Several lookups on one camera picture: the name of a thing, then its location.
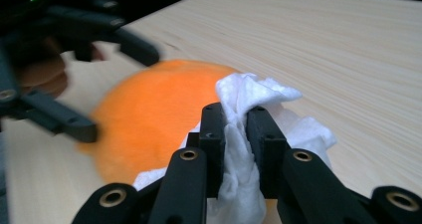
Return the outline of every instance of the screw hole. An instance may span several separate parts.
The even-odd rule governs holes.
[[[293,156],[299,161],[311,161],[313,159],[309,153],[304,151],[296,151],[293,153]]]
[[[198,153],[194,150],[186,150],[180,153],[180,157],[183,160],[193,160],[198,156]]]
[[[417,211],[419,210],[418,203],[413,200],[413,198],[409,197],[400,192],[388,192],[386,194],[387,200],[391,202],[391,204],[395,205],[406,211]]]
[[[103,207],[114,207],[120,204],[126,198],[126,191],[121,188],[117,188],[106,192],[100,198],[100,205]]]

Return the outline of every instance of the light wood surface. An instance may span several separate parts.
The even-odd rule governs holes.
[[[273,77],[304,97],[286,104],[332,129],[328,151],[348,188],[396,185],[422,195],[422,3],[405,0],[184,0],[127,27],[163,60],[195,59]],[[143,69],[100,45],[107,61],[69,59],[60,101],[89,113]],[[5,122],[12,223],[70,223],[104,184],[74,141],[27,120]],[[270,210],[267,223],[279,223]]]

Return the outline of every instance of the wooden table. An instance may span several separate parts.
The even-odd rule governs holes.
[[[184,0],[128,25],[162,59],[195,59],[273,77],[304,97],[286,104],[334,132],[334,173],[370,196],[422,195],[422,3],[405,0]],[[89,113],[142,66],[100,44],[107,61],[69,58],[60,101]],[[26,120],[5,122],[13,223],[70,223],[104,184],[75,142]],[[267,223],[278,223],[270,210]]]

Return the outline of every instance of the crumpled white fabric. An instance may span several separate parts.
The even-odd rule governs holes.
[[[330,167],[326,150],[336,143],[331,130],[310,116],[299,117],[282,103],[302,97],[298,90],[254,74],[232,74],[216,84],[226,115],[224,176],[218,199],[207,203],[207,223],[259,224],[266,204],[259,188],[259,171],[246,138],[246,113],[256,106],[266,108],[291,147],[310,150]],[[199,131],[200,122],[191,131]],[[166,167],[140,172],[133,186],[141,189],[165,174]]]

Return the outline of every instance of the fuzzy orange ball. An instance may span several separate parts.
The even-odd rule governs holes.
[[[216,82],[237,71],[201,61],[157,63],[111,89],[92,113],[99,138],[78,143],[103,180],[133,183],[140,171],[168,166],[198,124],[202,108],[218,102]]]

